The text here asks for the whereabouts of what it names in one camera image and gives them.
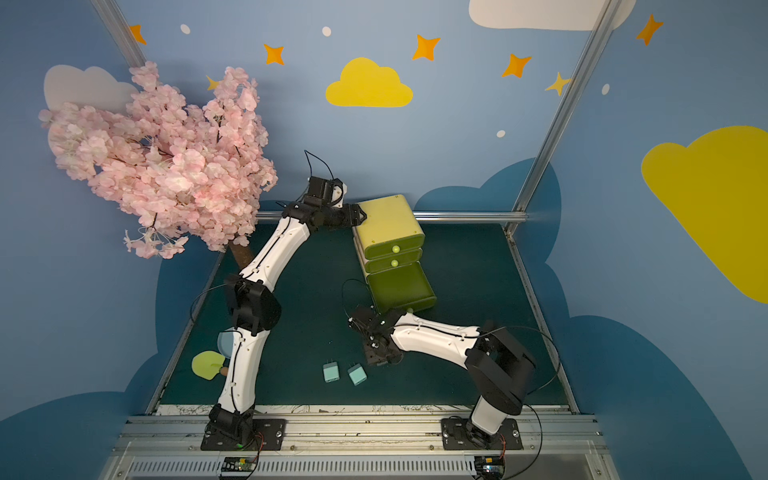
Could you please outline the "blue plug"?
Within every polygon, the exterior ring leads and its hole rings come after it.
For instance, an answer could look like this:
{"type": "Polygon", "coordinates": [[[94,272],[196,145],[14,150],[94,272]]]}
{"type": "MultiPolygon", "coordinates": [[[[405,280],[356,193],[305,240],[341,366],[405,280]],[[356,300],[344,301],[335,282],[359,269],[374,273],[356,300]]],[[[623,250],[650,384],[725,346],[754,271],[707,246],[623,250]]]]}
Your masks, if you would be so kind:
{"type": "Polygon", "coordinates": [[[340,379],[340,370],[337,362],[329,362],[322,366],[325,383],[336,382],[340,379]]]}
{"type": "Polygon", "coordinates": [[[354,386],[358,386],[367,380],[367,373],[360,364],[354,364],[347,369],[347,374],[354,386]]]}

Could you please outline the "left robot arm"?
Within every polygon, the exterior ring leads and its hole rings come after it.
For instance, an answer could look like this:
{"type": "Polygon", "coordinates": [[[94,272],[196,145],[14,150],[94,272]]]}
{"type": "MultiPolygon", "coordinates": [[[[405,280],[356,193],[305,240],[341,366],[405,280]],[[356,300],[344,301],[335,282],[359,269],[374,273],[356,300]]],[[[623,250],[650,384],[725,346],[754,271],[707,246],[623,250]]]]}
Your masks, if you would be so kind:
{"type": "Polygon", "coordinates": [[[362,225],[367,214],[358,204],[320,207],[292,203],[255,258],[225,282],[233,322],[232,353],[216,412],[241,416],[255,405],[255,384],[264,346],[282,307],[277,281],[301,245],[315,231],[362,225]]]}

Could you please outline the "yellow green drawer cabinet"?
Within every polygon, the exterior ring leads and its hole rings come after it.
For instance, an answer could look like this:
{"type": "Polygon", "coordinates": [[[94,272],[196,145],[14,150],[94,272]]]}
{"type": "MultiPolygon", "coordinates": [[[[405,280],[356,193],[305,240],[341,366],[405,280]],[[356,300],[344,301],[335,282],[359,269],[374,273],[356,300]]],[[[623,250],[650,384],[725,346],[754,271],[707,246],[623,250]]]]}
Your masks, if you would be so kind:
{"type": "Polygon", "coordinates": [[[360,202],[367,214],[365,222],[355,228],[364,235],[378,238],[399,238],[423,233],[407,200],[401,194],[360,202]]]}

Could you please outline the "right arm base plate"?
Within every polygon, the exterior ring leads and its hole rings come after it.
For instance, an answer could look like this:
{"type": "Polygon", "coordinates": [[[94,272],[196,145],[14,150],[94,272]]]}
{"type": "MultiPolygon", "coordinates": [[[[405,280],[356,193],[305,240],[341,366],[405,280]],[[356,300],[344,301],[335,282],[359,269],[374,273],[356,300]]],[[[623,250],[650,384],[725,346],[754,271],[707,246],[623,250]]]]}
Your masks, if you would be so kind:
{"type": "Polygon", "coordinates": [[[450,416],[440,421],[443,448],[458,450],[522,450],[523,443],[518,424],[505,419],[495,434],[488,434],[474,426],[468,418],[450,416]]]}

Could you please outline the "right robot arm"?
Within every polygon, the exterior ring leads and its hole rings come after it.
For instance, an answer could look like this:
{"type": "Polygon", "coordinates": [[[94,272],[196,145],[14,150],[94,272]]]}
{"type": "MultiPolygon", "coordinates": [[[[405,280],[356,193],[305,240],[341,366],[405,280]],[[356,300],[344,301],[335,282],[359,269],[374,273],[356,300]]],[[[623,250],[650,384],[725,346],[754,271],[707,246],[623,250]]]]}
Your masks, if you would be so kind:
{"type": "Polygon", "coordinates": [[[397,364],[407,352],[429,355],[463,368],[479,392],[465,425],[475,442],[498,436],[503,422],[521,413],[537,365],[507,328],[455,326],[402,309],[385,314],[366,307],[347,320],[367,348],[371,364],[397,364]]]}

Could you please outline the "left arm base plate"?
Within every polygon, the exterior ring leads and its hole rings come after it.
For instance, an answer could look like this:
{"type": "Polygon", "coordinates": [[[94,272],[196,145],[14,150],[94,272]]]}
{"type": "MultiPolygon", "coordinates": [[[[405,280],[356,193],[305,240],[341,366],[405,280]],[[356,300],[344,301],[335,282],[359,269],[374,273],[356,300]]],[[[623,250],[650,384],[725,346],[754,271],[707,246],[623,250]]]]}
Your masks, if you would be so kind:
{"type": "Polygon", "coordinates": [[[285,438],[283,418],[251,418],[232,425],[211,420],[200,445],[202,451],[279,451],[285,438]]]}

